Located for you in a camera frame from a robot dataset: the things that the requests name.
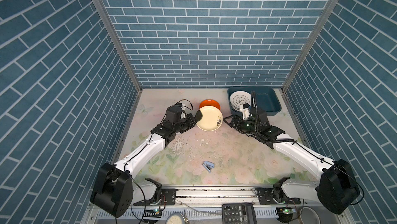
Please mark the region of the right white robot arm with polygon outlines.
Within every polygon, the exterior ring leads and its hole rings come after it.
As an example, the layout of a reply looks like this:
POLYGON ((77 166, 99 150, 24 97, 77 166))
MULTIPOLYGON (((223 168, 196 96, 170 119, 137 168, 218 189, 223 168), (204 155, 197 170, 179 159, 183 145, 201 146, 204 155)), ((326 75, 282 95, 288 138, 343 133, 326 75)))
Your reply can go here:
POLYGON ((364 199, 364 190, 347 161, 335 161, 314 152, 269 121, 262 122, 259 114, 232 115, 223 121, 239 133, 286 155, 315 177, 315 181, 283 177, 273 185, 276 202, 284 204, 288 199, 306 199, 321 203, 334 214, 342 214, 364 199))

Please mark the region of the cream plate black brushstroke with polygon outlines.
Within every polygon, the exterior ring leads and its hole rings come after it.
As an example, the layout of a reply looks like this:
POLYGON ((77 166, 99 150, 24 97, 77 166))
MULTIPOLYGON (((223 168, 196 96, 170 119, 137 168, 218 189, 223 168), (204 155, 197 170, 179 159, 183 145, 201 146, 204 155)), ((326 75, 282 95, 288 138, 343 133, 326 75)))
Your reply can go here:
POLYGON ((205 106, 199 109, 201 119, 197 122, 197 126, 204 131, 212 132, 217 130, 223 122, 221 111, 213 106, 205 106))

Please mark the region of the small orange plate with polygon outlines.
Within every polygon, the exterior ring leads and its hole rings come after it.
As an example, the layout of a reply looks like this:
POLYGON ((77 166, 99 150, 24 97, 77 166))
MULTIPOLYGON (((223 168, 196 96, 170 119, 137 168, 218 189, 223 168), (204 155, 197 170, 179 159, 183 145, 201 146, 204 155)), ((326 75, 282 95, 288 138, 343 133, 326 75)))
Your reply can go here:
POLYGON ((203 108, 203 107, 206 107, 206 106, 212 106, 212 107, 215 107, 215 108, 217 108, 219 110, 221 109, 220 104, 217 101, 212 100, 212 99, 203 100, 200 103, 199 108, 203 108))

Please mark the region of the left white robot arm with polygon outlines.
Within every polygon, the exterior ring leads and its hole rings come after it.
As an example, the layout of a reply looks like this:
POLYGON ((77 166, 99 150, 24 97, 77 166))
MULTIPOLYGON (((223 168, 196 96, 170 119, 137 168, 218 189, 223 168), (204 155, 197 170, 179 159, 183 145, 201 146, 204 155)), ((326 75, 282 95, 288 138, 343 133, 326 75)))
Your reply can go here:
POLYGON ((135 203, 159 203, 162 185, 152 179, 139 183, 135 177, 176 135, 194 128, 202 116, 201 111, 195 115, 186 113, 181 103, 168 107, 160 124, 151 130, 141 145, 118 162, 105 163, 100 167, 90 202, 116 218, 121 217, 135 203))

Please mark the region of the white plate green cloud motif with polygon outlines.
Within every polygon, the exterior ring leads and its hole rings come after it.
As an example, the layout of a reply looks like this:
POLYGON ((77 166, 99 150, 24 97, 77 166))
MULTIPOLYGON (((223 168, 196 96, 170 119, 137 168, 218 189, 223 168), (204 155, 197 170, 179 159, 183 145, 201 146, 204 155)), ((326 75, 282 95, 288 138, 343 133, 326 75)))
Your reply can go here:
POLYGON ((240 111, 240 106, 251 105, 251 94, 246 91, 233 92, 230 96, 230 104, 233 110, 240 111))

